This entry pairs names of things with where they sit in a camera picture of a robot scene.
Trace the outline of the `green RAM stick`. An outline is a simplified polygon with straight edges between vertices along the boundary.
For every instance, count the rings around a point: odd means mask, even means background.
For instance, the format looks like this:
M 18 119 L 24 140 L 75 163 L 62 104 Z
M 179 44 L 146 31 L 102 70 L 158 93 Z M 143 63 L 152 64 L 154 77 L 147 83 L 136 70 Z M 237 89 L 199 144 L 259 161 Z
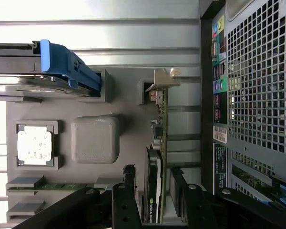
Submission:
M 9 187 L 8 191 L 41 191 L 41 190 L 54 190 L 54 191 L 75 191 L 84 187 L 92 187 L 99 190 L 105 190 L 106 185 L 97 185 L 94 183 L 43 183 L 35 187 Z

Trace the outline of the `silver CPU chip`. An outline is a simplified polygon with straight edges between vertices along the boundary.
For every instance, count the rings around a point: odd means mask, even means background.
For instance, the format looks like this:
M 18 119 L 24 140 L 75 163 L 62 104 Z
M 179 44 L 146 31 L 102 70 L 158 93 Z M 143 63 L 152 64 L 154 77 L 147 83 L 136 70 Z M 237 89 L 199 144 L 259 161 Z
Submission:
M 52 159 L 52 134 L 45 126 L 25 126 L 18 132 L 17 155 L 24 165 L 45 166 Z

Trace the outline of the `open black PC case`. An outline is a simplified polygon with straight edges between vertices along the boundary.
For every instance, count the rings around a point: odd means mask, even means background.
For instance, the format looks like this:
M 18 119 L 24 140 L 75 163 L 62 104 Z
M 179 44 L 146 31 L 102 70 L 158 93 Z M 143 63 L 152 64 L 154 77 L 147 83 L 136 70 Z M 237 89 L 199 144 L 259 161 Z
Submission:
M 286 209 L 286 0 L 200 0 L 202 182 Z

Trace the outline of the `grey plastic parts rack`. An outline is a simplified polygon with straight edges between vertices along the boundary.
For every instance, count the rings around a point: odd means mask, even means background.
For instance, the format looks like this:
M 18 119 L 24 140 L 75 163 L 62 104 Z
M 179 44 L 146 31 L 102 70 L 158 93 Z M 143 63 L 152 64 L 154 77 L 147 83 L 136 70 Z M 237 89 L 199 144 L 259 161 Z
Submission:
M 125 165 L 138 169 L 143 188 L 146 147 L 152 143 L 150 121 L 157 107 L 144 93 L 154 79 L 152 69 L 101 72 L 104 89 L 98 98 L 27 92 L 9 86 L 0 92 L 7 117 L 7 224 L 17 226 L 75 191 L 8 191 L 43 183 L 119 182 Z M 52 134 L 52 159 L 45 166 L 18 160 L 18 132 L 45 126 Z

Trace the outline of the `silver hard disk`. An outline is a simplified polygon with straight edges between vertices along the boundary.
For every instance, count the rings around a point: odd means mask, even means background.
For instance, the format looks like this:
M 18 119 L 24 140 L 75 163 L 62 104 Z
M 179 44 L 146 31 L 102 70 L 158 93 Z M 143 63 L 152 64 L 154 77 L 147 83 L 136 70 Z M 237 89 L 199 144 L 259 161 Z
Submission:
M 0 43 L 0 85 L 26 86 L 27 92 L 71 94 L 99 97 L 79 86 L 69 87 L 61 76 L 41 72 L 40 41 L 32 43 Z

